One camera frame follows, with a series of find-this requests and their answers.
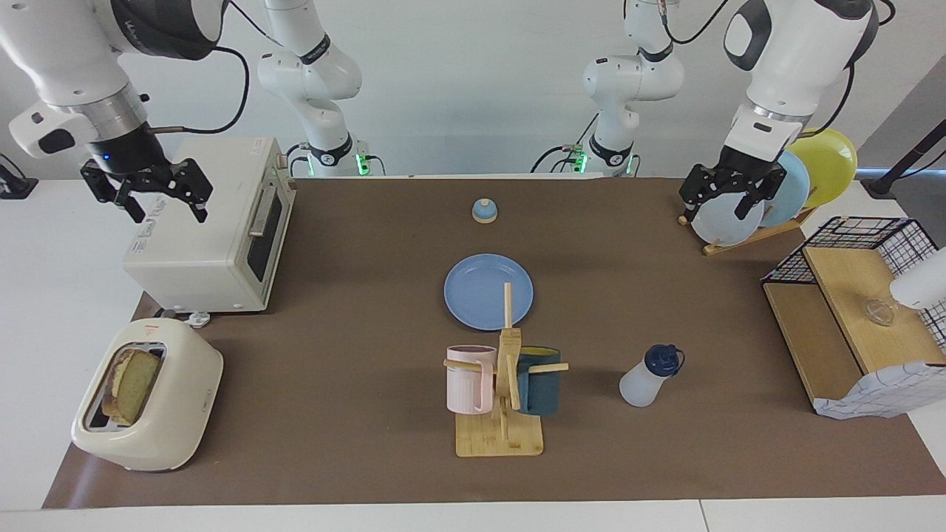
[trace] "toast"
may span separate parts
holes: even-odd
[[[109,367],[102,394],[102,414],[130,426],[141,416],[161,359],[141,349],[125,349]]]

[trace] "white plastic bottle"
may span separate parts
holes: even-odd
[[[633,406],[648,406],[663,382],[676,375],[685,360],[683,351],[674,345],[651,347],[640,364],[621,377],[621,397]]]

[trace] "green indicator light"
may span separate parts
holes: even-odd
[[[368,161],[365,160],[364,156],[360,153],[355,155],[355,159],[358,161],[358,172],[361,175],[368,175],[371,173],[371,166],[369,166]]]

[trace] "blue plate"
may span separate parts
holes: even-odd
[[[788,222],[798,216],[805,202],[808,201],[811,179],[808,177],[805,164],[790,151],[782,152],[779,164],[787,173],[779,191],[775,193],[775,198],[771,202],[765,202],[768,212],[762,217],[762,223],[760,223],[762,227],[774,227]]]
[[[505,325],[502,286],[513,283],[513,324],[532,307],[529,274],[514,260],[484,253],[467,257],[447,274],[444,300],[450,313],[464,325],[479,330],[500,330]]]

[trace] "toaster slot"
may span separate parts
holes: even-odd
[[[160,362],[158,363],[158,371],[154,377],[154,381],[157,381],[157,376],[161,373],[161,366],[167,354],[167,347],[160,342],[137,342],[133,344],[125,344],[112,355],[112,358],[109,360],[109,367],[112,366],[115,357],[127,349],[140,349],[158,357]],[[82,419],[82,425],[85,427],[85,430],[89,431],[90,433],[116,433],[128,428],[125,425],[119,425],[115,423],[110,417],[102,413],[102,401],[105,400],[106,380],[108,380],[108,371],[102,375],[102,380],[98,383],[98,389],[96,390],[95,397],[93,398],[92,403],[89,405],[88,411]],[[142,403],[142,409],[148,405],[150,393],[151,391],[149,390],[148,395],[145,396],[145,400]]]

